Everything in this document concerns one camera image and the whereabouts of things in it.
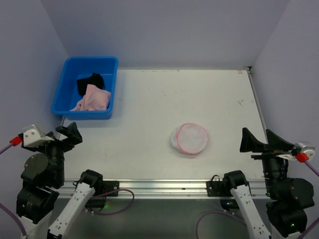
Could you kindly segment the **pink bra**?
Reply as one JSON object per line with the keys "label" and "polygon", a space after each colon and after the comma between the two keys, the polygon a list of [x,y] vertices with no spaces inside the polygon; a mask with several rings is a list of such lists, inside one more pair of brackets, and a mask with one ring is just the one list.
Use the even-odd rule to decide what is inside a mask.
{"label": "pink bra", "polygon": [[105,111],[110,97],[110,92],[88,84],[85,95],[71,111]]}

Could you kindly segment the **white mesh laundry bag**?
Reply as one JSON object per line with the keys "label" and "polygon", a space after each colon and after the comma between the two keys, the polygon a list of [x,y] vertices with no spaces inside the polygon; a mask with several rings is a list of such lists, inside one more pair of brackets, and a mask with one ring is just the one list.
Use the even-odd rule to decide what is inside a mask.
{"label": "white mesh laundry bag", "polygon": [[198,155],[208,143],[208,133],[196,123],[184,123],[170,137],[172,147],[183,154]]}

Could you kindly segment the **black bra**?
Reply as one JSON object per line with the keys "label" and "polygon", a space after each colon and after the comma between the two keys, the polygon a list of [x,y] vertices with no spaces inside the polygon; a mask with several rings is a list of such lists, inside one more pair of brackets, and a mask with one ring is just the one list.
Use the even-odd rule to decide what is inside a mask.
{"label": "black bra", "polygon": [[82,78],[77,80],[77,90],[79,95],[85,95],[88,85],[94,85],[101,90],[105,88],[103,77],[100,74],[93,73],[88,78]]}

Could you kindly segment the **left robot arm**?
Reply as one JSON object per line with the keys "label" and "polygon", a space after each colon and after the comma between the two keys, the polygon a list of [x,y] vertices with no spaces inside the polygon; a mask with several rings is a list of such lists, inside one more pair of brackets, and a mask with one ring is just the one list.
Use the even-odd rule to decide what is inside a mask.
{"label": "left robot arm", "polygon": [[85,204],[102,191],[102,174],[84,171],[61,214],[52,224],[49,222],[59,196],[57,190],[65,181],[64,154],[82,143],[75,122],[55,130],[65,138],[59,140],[53,132],[43,133],[37,124],[24,128],[19,135],[21,147],[34,153],[24,164],[22,189],[16,202],[16,213],[25,229],[24,239],[66,238]]}

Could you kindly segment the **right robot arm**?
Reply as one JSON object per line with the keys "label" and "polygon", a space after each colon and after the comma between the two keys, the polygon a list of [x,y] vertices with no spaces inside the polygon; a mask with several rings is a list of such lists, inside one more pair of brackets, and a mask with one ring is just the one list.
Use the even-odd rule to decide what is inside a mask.
{"label": "right robot arm", "polygon": [[271,229],[265,227],[242,171],[224,174],[223,185],[239,206],[251,239],[301,239],[308,221],[305,209],[315,204],[314,187],[305,179],[288,177],[288,165],[313,159],[316,148],[308,142],[287,142],[269,129],[266,136],[267,143],[262,143],[243,128],[240,152],[251,152],[251,158],[262,162],[266,195],[272,199],[266,204]]}

